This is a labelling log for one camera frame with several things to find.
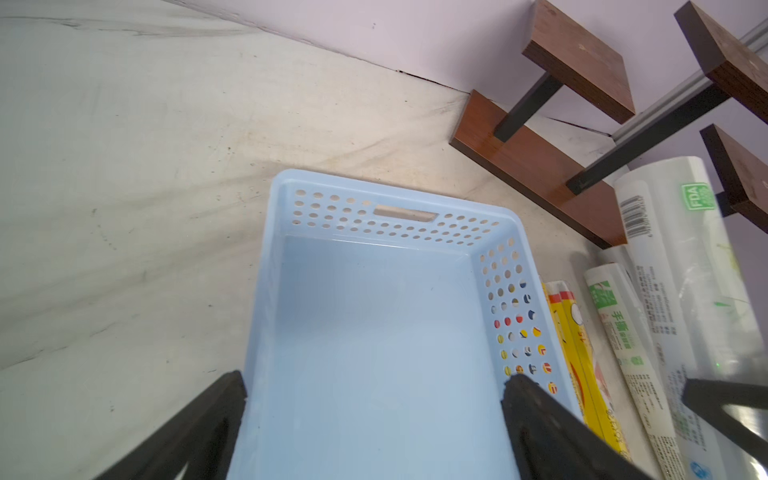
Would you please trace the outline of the white green wrap roll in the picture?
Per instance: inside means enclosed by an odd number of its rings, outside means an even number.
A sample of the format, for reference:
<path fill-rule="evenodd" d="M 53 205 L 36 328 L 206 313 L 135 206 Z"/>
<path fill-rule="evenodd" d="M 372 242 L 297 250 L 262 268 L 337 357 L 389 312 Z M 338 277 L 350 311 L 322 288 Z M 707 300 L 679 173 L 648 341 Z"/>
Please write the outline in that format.
<path fill-rule="evenodd" d="M 584 278 L 665 479 L 684 479 L 670 408 L 643 307 L 626 269 L 609 263 Z"/>

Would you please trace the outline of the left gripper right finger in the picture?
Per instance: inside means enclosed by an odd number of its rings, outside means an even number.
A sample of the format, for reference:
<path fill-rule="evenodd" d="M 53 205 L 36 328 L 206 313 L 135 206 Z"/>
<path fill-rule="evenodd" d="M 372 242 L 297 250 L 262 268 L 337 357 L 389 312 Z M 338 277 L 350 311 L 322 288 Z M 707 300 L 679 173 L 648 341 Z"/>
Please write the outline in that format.
<path fill-rule="evenodd" d="M 646 479 L 525 375 L 504 385 L 501 408 L 522 479 Z"/>

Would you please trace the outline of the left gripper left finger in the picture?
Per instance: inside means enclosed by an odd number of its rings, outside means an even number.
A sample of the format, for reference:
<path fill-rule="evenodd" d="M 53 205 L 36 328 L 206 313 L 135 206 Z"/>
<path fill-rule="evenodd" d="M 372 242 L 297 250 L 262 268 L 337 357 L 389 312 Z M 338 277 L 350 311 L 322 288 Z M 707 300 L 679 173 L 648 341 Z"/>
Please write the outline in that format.
<path fill-rule="evenodd" d="M 219 377 L 100 479 L 224 479 L 247 391 L 240 371 Z"/>

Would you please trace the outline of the white wrap roll large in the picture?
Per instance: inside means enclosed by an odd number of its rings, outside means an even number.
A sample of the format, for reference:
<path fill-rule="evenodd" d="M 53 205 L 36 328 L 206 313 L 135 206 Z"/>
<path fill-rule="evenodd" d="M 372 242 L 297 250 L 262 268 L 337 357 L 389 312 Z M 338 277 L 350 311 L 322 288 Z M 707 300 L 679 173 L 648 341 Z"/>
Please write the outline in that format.
<path fill-rule="evenodd" d="M 657 161 L 614 188 L 687 477 L 766 478 L 682 401 L 690 379 L 767 383 L 766 345 L 703 160 Z"/>

